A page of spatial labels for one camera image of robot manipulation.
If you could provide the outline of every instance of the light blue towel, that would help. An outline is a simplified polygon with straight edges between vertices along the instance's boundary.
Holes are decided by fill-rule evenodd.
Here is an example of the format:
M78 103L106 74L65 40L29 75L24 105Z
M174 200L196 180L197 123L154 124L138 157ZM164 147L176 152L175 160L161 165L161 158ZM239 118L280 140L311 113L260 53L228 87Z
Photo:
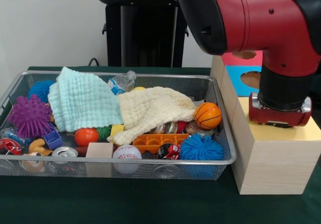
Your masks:
M60 131L122 124L118 98L91 73L64 67L50 87L48 100Z

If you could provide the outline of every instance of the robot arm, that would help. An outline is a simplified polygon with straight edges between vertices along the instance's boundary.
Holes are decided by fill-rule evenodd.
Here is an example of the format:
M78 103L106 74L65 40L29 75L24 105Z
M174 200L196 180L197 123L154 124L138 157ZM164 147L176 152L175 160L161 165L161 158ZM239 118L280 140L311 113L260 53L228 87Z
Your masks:
M305 125L307 97L321 59L321 0L179 0L207 53L262 50L259 94L249 117L263 124Z

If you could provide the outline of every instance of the table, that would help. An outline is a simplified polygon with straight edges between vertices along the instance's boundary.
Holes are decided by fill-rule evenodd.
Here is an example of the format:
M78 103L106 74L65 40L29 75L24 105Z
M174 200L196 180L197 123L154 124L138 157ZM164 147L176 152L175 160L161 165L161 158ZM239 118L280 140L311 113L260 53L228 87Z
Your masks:
M209 75L208 68L76 67L79 71ZM30 70L60 70L31 67ZM303 195L239 195L218 181L0 176L4 223L321 223L321 164Z

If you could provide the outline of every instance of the white cloth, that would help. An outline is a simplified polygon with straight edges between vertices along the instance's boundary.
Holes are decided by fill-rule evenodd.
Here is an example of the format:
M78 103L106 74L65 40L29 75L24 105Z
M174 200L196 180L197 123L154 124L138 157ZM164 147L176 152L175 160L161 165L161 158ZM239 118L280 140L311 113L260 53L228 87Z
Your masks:
M125 131L110 141L130 144L137 136L171 121L191 121L195 112L192 100L170 88L154 87L134 90L118 96Z

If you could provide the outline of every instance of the white wall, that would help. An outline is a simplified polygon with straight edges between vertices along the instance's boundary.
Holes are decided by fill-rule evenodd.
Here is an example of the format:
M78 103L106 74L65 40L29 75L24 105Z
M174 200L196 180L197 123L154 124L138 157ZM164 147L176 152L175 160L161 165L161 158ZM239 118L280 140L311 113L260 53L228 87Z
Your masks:
M0 0L0 95L29 66L81 66L96 57L106 65L105 5L99 0ZM185 41L183 66L212 57Z

